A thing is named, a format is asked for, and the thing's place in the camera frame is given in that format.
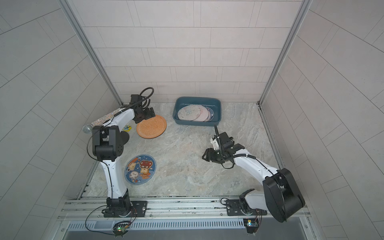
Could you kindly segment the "white blue butterfly coaster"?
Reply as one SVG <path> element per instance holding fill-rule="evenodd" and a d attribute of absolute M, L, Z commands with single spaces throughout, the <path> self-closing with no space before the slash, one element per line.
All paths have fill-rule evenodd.
<path fill-rule="evenodd" d="M 177 116 L 182 121 L 194 121 L 201 115 L 199 105 L 187 105 L 181 108 Z"/>

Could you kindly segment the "pink unicorn coaster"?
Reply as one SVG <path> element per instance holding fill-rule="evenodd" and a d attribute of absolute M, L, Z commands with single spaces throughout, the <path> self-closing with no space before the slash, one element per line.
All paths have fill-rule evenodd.
<path fill-rule="evenodd" d="M 201 115 L 196 119 L 196 121 L 205 122 L 207 119 L 209 119 L 211 117 L 211 114 L 210 114 L 209 110 L 207 110 L 206 107 L 199 106 L 199 108 L 201 110 Z"/>

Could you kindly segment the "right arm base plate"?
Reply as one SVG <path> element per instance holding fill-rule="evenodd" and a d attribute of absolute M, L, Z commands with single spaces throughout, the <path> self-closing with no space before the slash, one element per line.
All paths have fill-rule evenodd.
<path fill-rule="evenodd" d="M 245 200 L 222 198 L 220 203 L 226 207 L 228 216 L 266 216 L 268 214 L 265 210 L 251 209 Z"/>

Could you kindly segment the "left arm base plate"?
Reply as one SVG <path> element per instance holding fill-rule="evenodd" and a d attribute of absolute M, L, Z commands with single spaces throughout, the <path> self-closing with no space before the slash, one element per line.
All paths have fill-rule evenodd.
<path fill-rule="evenodd" d="M 147 207 L 147 201 L 132 201 L 124 207 L 121 204 L 106 207 L 102 214 L 105 218 L 143 218 L 146 216 Z"/>

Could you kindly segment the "teal plastic storage box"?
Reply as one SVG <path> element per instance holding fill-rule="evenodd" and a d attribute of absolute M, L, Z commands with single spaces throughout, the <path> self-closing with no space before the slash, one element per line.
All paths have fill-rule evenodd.
<path fill-rule="evenodd" d="M 173 119 L 179 125 L 214 127 L 222 119 L 221 101 L 215 98 L 180 97 Z"/>

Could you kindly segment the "blue cartoon characters coaster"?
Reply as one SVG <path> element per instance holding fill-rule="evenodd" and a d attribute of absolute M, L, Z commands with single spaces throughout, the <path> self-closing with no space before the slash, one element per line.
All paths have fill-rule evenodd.
<path fill-rule="evenodd" d="M 156 161 L 150 155 L 138 155 L 126 166 L 125 179 L 132 185 L 147 183 L 156 172 Z"/>

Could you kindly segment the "orange round coaster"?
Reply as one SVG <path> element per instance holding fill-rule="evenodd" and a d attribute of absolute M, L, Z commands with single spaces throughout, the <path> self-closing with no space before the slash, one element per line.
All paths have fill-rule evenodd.
<path fill-rule="evenodd" d="M 136 131 L 144 139 L 154 139 L 162 135 L 167 128 L 167 121 L 162 116 L 156 115 L 137 124 Z"/>

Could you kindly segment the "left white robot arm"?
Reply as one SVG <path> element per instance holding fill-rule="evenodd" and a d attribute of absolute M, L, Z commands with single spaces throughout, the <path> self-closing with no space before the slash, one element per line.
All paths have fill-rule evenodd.
<path fill-rule="evenodd" d="M 124 184 L 120 159 L 124 152 L 124 145 L 130 139 L 129 134 L 124 131 L 124 127 L 130 121 L 138 124 L 156 116 L 153 108 L 149 107 L 150 102 L 150 96 L 131 95 L 128 105 L 123 105 L 113 112 L 112 117 L 102 125 L 93 126 L 90 138 L 92 153 L 95 156 L 94 160 L 103 166 L 108 187 L 107 206 L 102 210 L 105 218 L 125 218 L 138 215 Z"/>

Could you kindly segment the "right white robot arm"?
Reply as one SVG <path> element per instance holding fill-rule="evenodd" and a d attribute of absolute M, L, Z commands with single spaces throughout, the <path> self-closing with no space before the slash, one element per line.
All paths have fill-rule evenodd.
<path fill-rule="evenodd" d="M 263 193 L 255 189 L 243 192 L 238 200 L 226 200 L 228 215 L 262 216 L 271 214 L 280 223 L 306 206 L 305 199 L 293 174 L 286 168 L 277 169 L 253 156 L 243 145 L 235 143 L 227 133 L 216 132 L 202 159 L 230 170 L 240 167 L 263 186 Z"/>

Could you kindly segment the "blue bears picnic coaster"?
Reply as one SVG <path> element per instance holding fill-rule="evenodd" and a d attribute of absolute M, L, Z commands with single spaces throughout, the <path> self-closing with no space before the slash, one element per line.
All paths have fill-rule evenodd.
<path fill-rule="evenodd" d="M 209 122 L 210 122 L 210 121 L 213 120 L 215 113 L 214 113 L 214 111 L 211 108 L 209 108 L 209 107 L 206 107 L 206 108 L 207 108 L 207 110 L 210 113 L 210 119 L 209 119 Z"/>

